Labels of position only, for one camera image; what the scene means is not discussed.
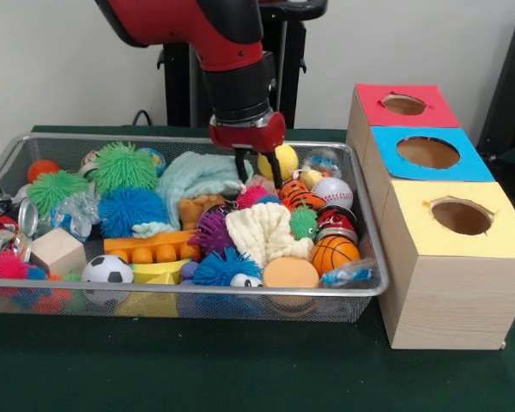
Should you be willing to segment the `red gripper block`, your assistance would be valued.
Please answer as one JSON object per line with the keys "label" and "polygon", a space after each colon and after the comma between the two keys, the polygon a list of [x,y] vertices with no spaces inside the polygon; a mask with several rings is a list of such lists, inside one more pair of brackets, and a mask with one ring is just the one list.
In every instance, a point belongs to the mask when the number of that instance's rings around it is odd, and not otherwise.
{"label": "red gripper block", "polygon": [[242,183],[248,180],[245,169],[245,155],[248,148],[258,153],[268,153],[268,162],[276,189],[282,188],[282,173],[276,158],[275,148],[282,145],[286,124],[280,112],[268,112],[251,122],[227,124],[212,116],[209,134],[212,142],[221,148],[234,149],[235,166]]}

